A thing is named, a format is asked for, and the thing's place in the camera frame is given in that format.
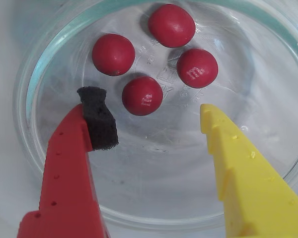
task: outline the white surface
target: white surface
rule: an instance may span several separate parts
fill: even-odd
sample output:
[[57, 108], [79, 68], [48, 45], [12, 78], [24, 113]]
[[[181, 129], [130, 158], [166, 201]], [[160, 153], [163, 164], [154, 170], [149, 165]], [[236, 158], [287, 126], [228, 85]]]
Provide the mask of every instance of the white surface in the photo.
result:
[[[38, 207], [40, 184], [33, 182], [34, 175], [16, 138], [12, 120], [12, 91], [15, 74], [29, 39], [44, 22], [44, 19], [38, 17], [31, 20], [35, 9], [40, 7], [45, 12], [42, 17], [48, 18], [57, 6], [61, 6], [61, 2], [63, 1], [45, 0], [38, 3], [37, 0], [0, 0], [0, 238], [15, 237], [22, 216]], [[223, 228], [168, 236], [129, 231], [112, 225], [108, 228], [112, 238], [224, 237]]]
[[16, 234], [17, 229], [0, 218], [0, 238], [14, 238]]

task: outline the yellow plastic jaw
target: yellow plastic jaw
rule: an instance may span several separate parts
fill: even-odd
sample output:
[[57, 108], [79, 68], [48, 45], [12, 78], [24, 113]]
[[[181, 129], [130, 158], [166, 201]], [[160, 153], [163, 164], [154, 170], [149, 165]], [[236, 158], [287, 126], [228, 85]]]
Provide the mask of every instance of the yellow plastic jaw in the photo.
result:
[[200, 116], [226, 236], [298, 237], [298, 196], [220, 109], [202, 104]]

